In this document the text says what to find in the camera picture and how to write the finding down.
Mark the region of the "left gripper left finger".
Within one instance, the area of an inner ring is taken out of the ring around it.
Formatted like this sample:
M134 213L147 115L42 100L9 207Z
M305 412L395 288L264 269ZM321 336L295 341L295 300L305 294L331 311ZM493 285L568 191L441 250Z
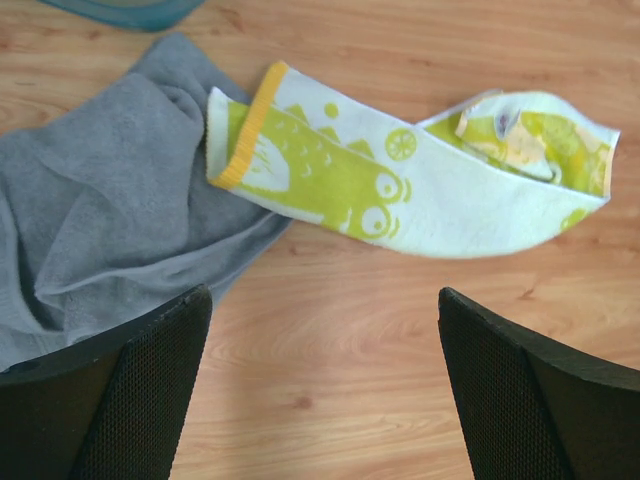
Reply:
M195 287L1 374L4 479L166 479L209 331Z

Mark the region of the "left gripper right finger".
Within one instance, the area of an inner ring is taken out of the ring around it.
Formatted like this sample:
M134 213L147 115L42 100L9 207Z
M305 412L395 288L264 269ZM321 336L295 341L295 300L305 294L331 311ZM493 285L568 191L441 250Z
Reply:
M636 479L639 373L439 293L438 329L477 479Z

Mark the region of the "yellow green patterned towel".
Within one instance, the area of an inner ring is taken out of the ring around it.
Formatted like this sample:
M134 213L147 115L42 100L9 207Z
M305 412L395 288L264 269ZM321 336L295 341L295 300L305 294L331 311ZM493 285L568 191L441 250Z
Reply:
M480 258L535 247L605 205L619 137L542 91L491 90L409 124L278 62L250 103L211 90L206 176L373 245Z

